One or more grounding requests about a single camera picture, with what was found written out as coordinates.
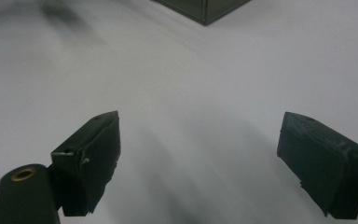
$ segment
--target black box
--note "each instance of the black box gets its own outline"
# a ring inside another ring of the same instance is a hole
[[[250,0],[155,0],[158,3],[209,25]]]
[[[278,156],[324,214],[358,216],[358,144],[316,119],[286,112]]]

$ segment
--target brass insert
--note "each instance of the brass insert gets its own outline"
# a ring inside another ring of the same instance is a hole
[[[12,177],[11,180],[13,181],[22,181],[22,180],[26,180],[28,178],[31,178],[33,175],[36,174],[36,169],[33,167],[29,167],[29,168],[24,168],[22,170],[19,170],[18,172],[16,172]]]

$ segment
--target black plastic part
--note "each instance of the black plastic part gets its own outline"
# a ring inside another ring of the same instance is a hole
[[[209,25],[250,0],[155,0],[190,19]]]
[[[45,166],[19,167],[0,181],[0,224],[60,223]]]
[[[358,216],[358,144],[321,122],[286,112],[278,156],[334,218]]]
[[[67,217],[93,212],[120,155],[118,112],[101,114],[51,152],[56,207]]]

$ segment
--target dark object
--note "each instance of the dark object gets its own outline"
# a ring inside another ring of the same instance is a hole
[[[46,168],[31,164],[0,181],[0,223],[60,223],[66,216],[85,216],[101,200],[120,155],[118,113],[97,116],[51,152]]]
[[[209,25],[250,0],[155,0],[190,19]]]
[[[19,167],[0,181],[0,224],[59,223],[48,170],[43,165]]]
[[[357,218],[358,144],[315,119],[286,112],[278,156],[325,215]]]

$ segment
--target white surface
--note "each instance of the white surface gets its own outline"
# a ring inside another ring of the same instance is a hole
[[[77,27],[0,1],[0,177],[118,110],[96,212],[62,223],[325,218],[276,157],[285,111],[358,142],[358,0],[254,0],[203,27],[150,1],[71,0]]]

